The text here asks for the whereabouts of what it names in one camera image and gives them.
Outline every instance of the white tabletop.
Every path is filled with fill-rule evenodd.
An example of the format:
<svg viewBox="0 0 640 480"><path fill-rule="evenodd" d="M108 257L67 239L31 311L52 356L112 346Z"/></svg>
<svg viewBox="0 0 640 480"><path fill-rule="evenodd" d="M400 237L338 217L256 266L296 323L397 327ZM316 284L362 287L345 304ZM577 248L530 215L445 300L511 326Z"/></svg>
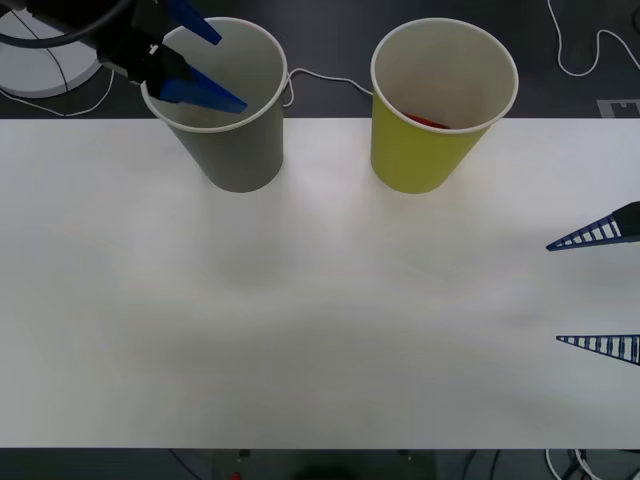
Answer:
<svg viewBox="0 0 640 480"><path fill-rule="evenodd" d="M370 122L286 123L232 194L155 120L0 122L0 447L637 445L640 246L545 245L640 200L635 120L504 120L433 193Z"/></svg>

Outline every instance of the black cable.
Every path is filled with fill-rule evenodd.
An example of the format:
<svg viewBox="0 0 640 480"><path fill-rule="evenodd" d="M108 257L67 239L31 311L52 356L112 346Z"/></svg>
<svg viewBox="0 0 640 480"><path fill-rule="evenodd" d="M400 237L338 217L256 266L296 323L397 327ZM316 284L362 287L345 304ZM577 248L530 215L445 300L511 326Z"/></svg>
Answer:
<svg viewBox="0 0 640 480"><path fill-rule="evenodd" d="M476 453L478 453L477 450L472 450L471 453L467 455L467 459L464 461L464 468L462 469L462 480L465 480L465 478L467 478L467 470L469 470L469 466L471 466L471 462L476 456Z"/></svg>
<svg viewBox="0 0 640 480"><path fill-rule="evenodd" d="M502 453L502 450L496 450L496 454L493 456L493 462L491 463L491 473L489 473L489 480L493 480L493 476L496 473L496 466L498 465L498 457Z"/></svg>
<svg viewBox="0 0 640 480"><path fill-rule="evenodd" d="M18 20L18 21L19 21L19 22L24 26L24 28L26 28L27 30L29 30L29 32L31 32L31 35L33 35L35 38L38 38L38 39L40 38L40 37L38 37L38 35L36 35L36 32L34 32L33 30L31 30L31 28L29 27L29 25L27 25L27 24L24 22L24 20L22 20L22 19L21 19L21 18L16 14L16 12L14 12L13 10L11 10L11 13L13 14L13 16L14 16L14 17L16 17L16 20ZM54 61L54 62L56 62L56 66L58 67L58 71L60 72L60 76L62 77L62 81L64 82L64 89L65 89L65 93L69 93L69 84L67 83L67 77L66 77L66 75L64 74L64 70L62 70L62 65L60 65L60 62L58 61L58 59L56 58L56 56L53 54L53 52L52 52L50 49L45 48L45 50L46 50L47 52L49 52L49 55L51 55L51 58L53 58L53 61ZM67 112L67 111L68 111L68 108L67 108L67 104L69 103L69 102L68 102L68 100L69 100L69 99L68 99L68 98L66 98L66 99L65 99L65 102L64 102L64 103L65 103L65 112Z"/></svg>
<svg viewBox="0 0 640 480"><path fill-rule="evenodd" d="M631 14L631 25L638 35L640 35L640 5Z"/></svg>
<svg viewBox="0 0 640 480"><path fill-rule="evenodd" d="M189 466L182 461L182 459L178 456L178 454L172 449L169 449L169 453L176 459L176 461L184 468L189 474L195 478L196 480L202 480L196 473L189 468Z"/></svg>
<svg viewBox="0 0 640 480"><path fill-rule="evenodd" d="M69 32L65 33L64 35L59 35L57 37L51 38L38 38L36 40L10 37L8 35L0 33L0 43L6 43L7 45L11 45L12 47L32 49L54 48L69 45L70 43L82 40L83 38L88 37L92 33L100 30L107 23L111 22L114 18L116 18L127 8L129 8L131 2L133 2L133 0L118 0L118 3L111 7L111 10L105 13L102 17L75 32Z"/></svg>

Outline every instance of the red object inside cup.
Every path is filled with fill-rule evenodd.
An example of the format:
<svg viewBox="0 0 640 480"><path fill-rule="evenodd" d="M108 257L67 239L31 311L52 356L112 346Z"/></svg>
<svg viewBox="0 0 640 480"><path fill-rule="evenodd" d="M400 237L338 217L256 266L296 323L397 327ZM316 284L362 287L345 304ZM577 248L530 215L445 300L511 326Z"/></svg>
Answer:
<svg viewBox="0 0 640 480"><path fill-rule="evenodd" d="M409 117L414 122L421 123L422 125L426 125L427 127L433 128L442 128L443 130L451 130L451 128L446 125L442 125L441 123L432 122L431 120L427 120L426 118L418 117L417 115L409 115L408 113L403 113L405 117Z"/></svg>

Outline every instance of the gray floor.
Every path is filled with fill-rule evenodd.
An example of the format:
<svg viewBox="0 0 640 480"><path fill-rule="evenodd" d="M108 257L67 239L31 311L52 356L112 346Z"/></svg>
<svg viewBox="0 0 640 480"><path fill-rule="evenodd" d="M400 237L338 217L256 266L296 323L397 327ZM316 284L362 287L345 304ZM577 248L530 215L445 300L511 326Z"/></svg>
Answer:
<svg viewBox="0 0 640 480"><path fill-rule="evenodd" d="M202 480L459 480L468 451L413 452L411 459L390 451L253 451L238 463L237 451L180 450ZM467 480L488 480L495 451L480 451ZM607 480L626 479L640 467L640 455L589 451L594 473ZM566 451L552 452L561 473ZM166 450L0 450L0 478L10 480L193 480ZM540 450L503 451L494 480L552 479Z"/></svg>
<svg viewBox="0 0 640 480"><path fill-rule="evenodd" d="M369 63L378 42L402 23L449 17L495 35L512 53L520 92L510 112L524 118L599 118L597 100L640 99L640 72L613 38L603 36L598 68L584 78L562 73L557 37L546 0L190 0L205 16L240 17L258 23L282 43L289 65L346 76L371 87ZM581 72L593 62L595 32L610 29L640 57L632 16L638 0L553 0L564 35L567 68ZM69 95L41 103L59 111L93 105L106 90L104 69ZM291 117L368 117L371 99L353 87L296 78ZM634 117L640 116L633 109ZM117 77L95 112L83 118L150 118L139 88ZM52 118L51 114L0 97L0 118Z"/></svg>

